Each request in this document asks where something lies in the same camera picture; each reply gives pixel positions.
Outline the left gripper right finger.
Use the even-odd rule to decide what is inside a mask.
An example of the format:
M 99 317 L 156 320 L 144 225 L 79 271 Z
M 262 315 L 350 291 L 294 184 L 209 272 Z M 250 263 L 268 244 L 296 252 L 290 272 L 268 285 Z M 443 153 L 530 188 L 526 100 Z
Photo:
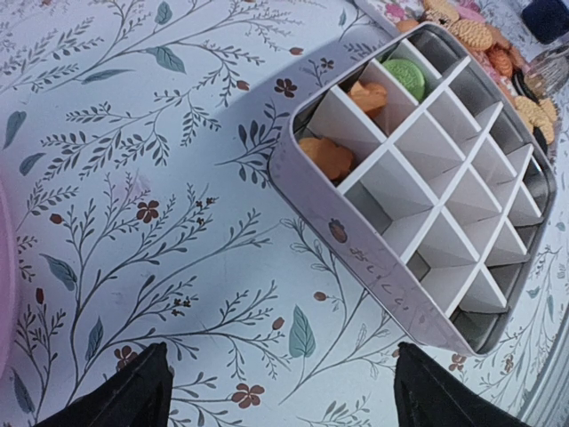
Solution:
M 527 424 L 479 397 L 413 343 L 398 344 L 394 380 L 400 426 L 519 426 Z

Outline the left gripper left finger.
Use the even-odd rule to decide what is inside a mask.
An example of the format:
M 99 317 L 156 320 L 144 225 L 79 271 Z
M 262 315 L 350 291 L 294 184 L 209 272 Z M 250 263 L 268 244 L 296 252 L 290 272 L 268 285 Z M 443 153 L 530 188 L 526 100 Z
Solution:
M 165 343 L 149 345 L 96 390 L 39 423 L 40 426 L 166 426 L 173 374 Z

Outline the pink divided cookie tin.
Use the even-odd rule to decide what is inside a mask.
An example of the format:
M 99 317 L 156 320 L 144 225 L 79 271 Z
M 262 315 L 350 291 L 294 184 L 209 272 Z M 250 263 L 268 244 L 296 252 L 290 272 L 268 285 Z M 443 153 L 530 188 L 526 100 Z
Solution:
M 383 67 L 412 61 L 417 101 Z M 378 83 L 369 118 L 348 96 Z M 330 181 L 302 138 L 351 150 Z M 292 114 L 269 176 L 304 222 L 416 341 L 463 355 L 498 343 L 557 195 L 551 165 L 511 103 L 445 28 L 423 23 L 367 55 Z

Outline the orange swirl cookie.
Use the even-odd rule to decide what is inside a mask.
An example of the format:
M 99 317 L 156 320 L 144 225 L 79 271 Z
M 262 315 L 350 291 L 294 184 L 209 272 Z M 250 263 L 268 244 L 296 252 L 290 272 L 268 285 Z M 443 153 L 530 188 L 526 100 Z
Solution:
M 352 171 L 353 152 L 328 138 L 302 138 L 299 146 L 330 181 L 343 180 Z

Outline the green round cookie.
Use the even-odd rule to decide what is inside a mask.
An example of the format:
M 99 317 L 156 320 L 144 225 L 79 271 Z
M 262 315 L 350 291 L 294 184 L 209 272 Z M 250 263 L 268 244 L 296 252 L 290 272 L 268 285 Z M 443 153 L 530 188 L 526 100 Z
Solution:
M 424 99 L 426 79 L 412 61 L 391 59 L 384 61 L 382 65 L 417 101 Z

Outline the metal serving tongs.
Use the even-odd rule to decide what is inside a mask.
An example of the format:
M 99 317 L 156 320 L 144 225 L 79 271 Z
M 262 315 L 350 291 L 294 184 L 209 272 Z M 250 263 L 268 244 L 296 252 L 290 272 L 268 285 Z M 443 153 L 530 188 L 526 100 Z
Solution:
M 528 65 L 524 82 L 538 98 L 552 97 L 568 82 L 568 44 L 538 54 Z

